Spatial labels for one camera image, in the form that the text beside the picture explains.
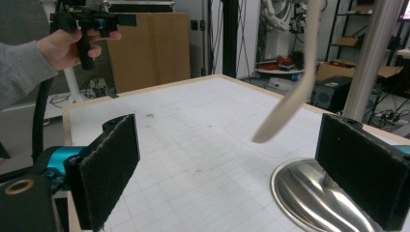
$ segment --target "white table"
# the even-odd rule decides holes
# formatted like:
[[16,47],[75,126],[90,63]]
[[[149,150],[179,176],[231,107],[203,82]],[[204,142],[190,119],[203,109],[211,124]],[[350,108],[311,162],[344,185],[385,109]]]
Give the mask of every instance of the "white table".
[[250,142],[279,98],[213,75],[65,107],[66,145],[75,146],[88,145],[104,122],[135,114],[141,161],[105,231],[303,231],[279,209],[271,175],[287,160],[314,157],[325,111],[304,105],[274,139]]

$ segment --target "black cable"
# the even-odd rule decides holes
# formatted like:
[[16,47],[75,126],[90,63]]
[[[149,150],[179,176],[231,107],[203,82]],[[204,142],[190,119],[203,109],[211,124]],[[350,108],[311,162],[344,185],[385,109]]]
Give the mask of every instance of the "black cable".
[[250,69],[249,69],[247,45],[245,44],[245,36],[244,36],[244,34],[245,34],[245,20],[246,20],[246,16],[247,16],[247,0],[245,0],[244,17],[242,19],[242,8],[243,7],[244,7],[244,0],[242,0],[241,8],[239,9],[240,23],[238,23],[238,27],[241,24],[241,26],[242,26],[242,41],[241,41],[241,47],[239,49],[239,57],[238,57],[237,65],[236,65],[236,73],[238,73],[238,70],[239,70],[239,61],[241,60],[242,47],[244,47],[245,61],[247,63],[247,70],[248,70],[248,78],[250,78]]
[[320,11],[324,12],[326,10],[326,8],[328,8],[328,0],[325,0],[325,7]]
[[213,74],[215,74],[215,71],[217,69],[217,62],[218,62],[218,58],[220,56],[220,38],[221,38],[221,34],[222,34],[221,30],[222,30],[222,24],[223,24],[223,13],[220,10],[220,5],[218,7],[218,11],[219,11],[219,14],[218,14],[218,30],[217,30],[217,37],[216,37],[215,44],[214,44],[214,50],[215,50],[215,46],[217,46],[217,43],[218,43],[218,46],[217,46],[217,58],[214,60],[215,62],[214,62]]
[[298,36],[297,34],[295,34],[295,37],[296,37],[296,40],[298,40],[300,43],[302,43],[302,44],[305,43],[304,41],[302,41],[302,40],[299,38],[299,36]]
[[47,107],[47,99],[51,90],[53,77],[43,81],[40,84],[39,93],[36,99],[36,107],[34,109],[33,116],[33,129],[32,129],[32,158],[33,163],[37,161],[37,158],[44,150],[44,115]]

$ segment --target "shelving unit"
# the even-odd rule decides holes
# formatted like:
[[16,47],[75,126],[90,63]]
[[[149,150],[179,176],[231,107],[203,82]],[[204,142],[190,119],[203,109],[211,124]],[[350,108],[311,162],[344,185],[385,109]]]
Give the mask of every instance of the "shelving unit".
[[[353,0],[350,0],[347,12],[352,11],[353,2],[354,2]],[[339,7],[340,7],[340,0],[337,0],[336,14],[334,16],[334,20],[333,20],[333,24],[332,24],[332,30],[331,30],[331,36],[329,38],[329,44],[328,44],[328,48],[327,48],[327,51],[326,51],[326,58],[325,58],[326,61],[330,60],[329,56],[330,56],[330,51],[331,51],[332,47],[337,47],[336,59],[340,58],[340,53],[341,53],[343,48],[350,48],[350,49],[361,49],[362,48],[360,45],[348,46],[348,45],[339,45],[339,44],[336,44],[336,43],[333,42],[333,35],[335,33],[335,27],[336,27],[337,19],[339,17],[343,17],[343,16],[346,17],[344,25],[343,25],[343,30],[342,30],[342,33],[341,33],[341,36],[345,37],[348,24],[350,23],[350,20],[352,20],[352,18],[354,18],[354,17],[370,17],[371,16],[371,14],[363,14],[363,13],[352,13],[352,14],[341,13],[340,14],[338,12]],[[404,46],[407,44],[407,40],[408,40],[409,33],[410,33],[410,26],[409,26],[409,29],[406,32],[406,35],[404,36],[404,38],[402,38],[402,39],[404,39],[403,44],[400,44],[400,37],[402,36],[401,34],[403,32],[404,25],[405,25],[405,21],[401,21],[399,23],[397,33],[395,34],[395,40],[391,41],[390,47],[388,48],[388,51],[390,52],[389,58],[388,58],[388,61],[387,61],[388,66],[391,65],[392,59],[395,55],[395,52],[398,49],[403,49]]]
[[[353,0],[350,0],[348,12],[350,12],[352,10],[352,6],[353,6]],[[352,49],[362,48],[361,46],[357,46],[357,45],[348,46],[348,45],[339,45],[339,44],[333,43],[333,35],[335,33],[335,27],[336,27],[337,19],[339,17],[342,17],[342,16],[346,17],[344,25],[343,25],[343,30],[342,30],[342,33],[341,33],[341,36],[344,37],[344,36],[346,36],[347,26],[349,24],[349,21],[350,21],[351,17],[370,17],[371,16],[371,14],[362,14],[362,13],[360,13],[360,14],[359,13],[353,13],[353,14],[341,13],[341,14],[339,14],[338,13],[339,7],[340,7],[340,0],[337,0],[336,13],[335,13],[333,24],[332,24],[332,30],[331,30],[331,36],[329,38],[328,49],[326,51],[326,58],[325,58],[326,60],[329,60],[329,54],[330,54],[330,50],[331,50],[332,47],[337,47],[337,59],[340,57],[340,53],[341,53],[342,48],[352,48]]]

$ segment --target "black foam block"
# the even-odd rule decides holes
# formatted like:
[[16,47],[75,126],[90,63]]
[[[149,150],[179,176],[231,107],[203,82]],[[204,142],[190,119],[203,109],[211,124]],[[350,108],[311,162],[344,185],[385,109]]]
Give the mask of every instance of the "black foam block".
[[134,116],[105,123],[103,133],[64,162],[81,229],[99,231],[139,162]]
[[400,230],[410,205],[409,157],[362,127],[323,115],[315,158],[384,230]]

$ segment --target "cable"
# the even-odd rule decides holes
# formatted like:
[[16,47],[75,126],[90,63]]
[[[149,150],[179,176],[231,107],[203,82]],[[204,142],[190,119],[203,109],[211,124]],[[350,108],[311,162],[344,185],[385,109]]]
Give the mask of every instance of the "cable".
[[242,26],[242,40],[241,40],[241,46],[239,49],[239,57],[238,57],[238,61],[237,61],[237,65],[236,65],[236,73],[238,73],[239,70],[239,62],[241,60],[241,54],[242,54],[242,47],[244,48],[244,54],[245,54],[245,61],[247,63],[247,70],[248,70],[248,78],[250,78],[250,69],[249,69],[249,60],[248,60],[248,53],[247,53],[247,45],[245,44],[245,20],[246,20],[246,16],[247,16],[247,0],[245,0],[245,8],[244,8],[244,17],[242,18],[242,8],[244,7],[244,0],[242,0],[241,2],[241,8],[239,8],[239,21],[240,23],[238,23],[238,27],[239,25]]

